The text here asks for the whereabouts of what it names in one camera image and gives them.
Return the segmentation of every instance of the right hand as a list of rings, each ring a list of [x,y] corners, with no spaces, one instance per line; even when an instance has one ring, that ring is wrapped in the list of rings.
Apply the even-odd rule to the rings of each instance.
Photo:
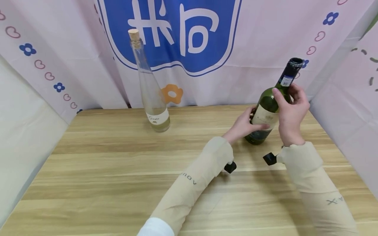
[[[310,103],[301,87],[292,83],[289,94],[294,99],[292,104],[285,100],[277,88],[273,88],[274,98],[280,108],[278,130],[285,147],[291,144],[303,145],[305,143],[301,135],[301,122],[310,108]]]

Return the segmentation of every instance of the clear glass bottle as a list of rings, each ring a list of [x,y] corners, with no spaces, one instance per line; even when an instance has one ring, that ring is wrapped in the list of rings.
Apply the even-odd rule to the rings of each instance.
[[[299,70],[302,68],[304,61],[300,58],[291,58],[286,64],[281,77],[279,78],[277,84],[274,86],[283,94],[283,97],[287,102],[290,102],[289,87],[293,82],[294,78],[297,76]],[[279,108],[276,100],[273,96],[273,88],[265,90],[259,99],[256,106],[256,111],[250,120],[251,124],[268,124],[269,129],[258,130],[250,133],[244,138],[251,144],[262,144],[268,137],[274,126],[276,125],[279,117]]]
[[[164,132],[169,128],[170,118],[167,104],[161,88],[147,63],[143,50],[143,42],[137,29],[128,31],[130,44],[138,66],[139,84],[142,103],[151,127],[156,132]]]

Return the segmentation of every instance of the cork stopper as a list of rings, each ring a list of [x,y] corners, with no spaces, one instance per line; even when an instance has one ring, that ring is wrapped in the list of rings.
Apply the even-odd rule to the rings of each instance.
[[[128,33],[129,33],[131,41],[138,41],[140,39],[140,37],[139,37],[139,30],[137,30],[137,29],[129,29]]]

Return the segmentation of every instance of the hand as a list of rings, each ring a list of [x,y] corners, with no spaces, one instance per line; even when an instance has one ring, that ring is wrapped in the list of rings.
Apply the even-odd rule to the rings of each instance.
[[[251,132],[257,130],[265,130],[269,128],[269,125],[262,124],[262,125],[252,125],[249,122],[249,116],[255,106],[251,106],[247,108],[243,114],[241,114],[233,124],[233,126],[222,136],[225,138],[230,144],[233,144],[239,138],[247,136]]]
[[[292,104],[285,100],[278,89],[273,88],[274,98],[280,108],[278,130],[285,147],[305,143],[301,135],[301,122],[310,108],[310,103],[301,87],[291,84],[289,94],[294,98]]]

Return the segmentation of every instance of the blue logo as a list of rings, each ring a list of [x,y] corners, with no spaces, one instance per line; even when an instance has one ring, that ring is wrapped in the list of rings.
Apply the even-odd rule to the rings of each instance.
[[[153,71],[181,66],[190,76],[218,69],[234,43],[242,0],[98,0],[117,58],[137,69],[129,29],[138,29]]]

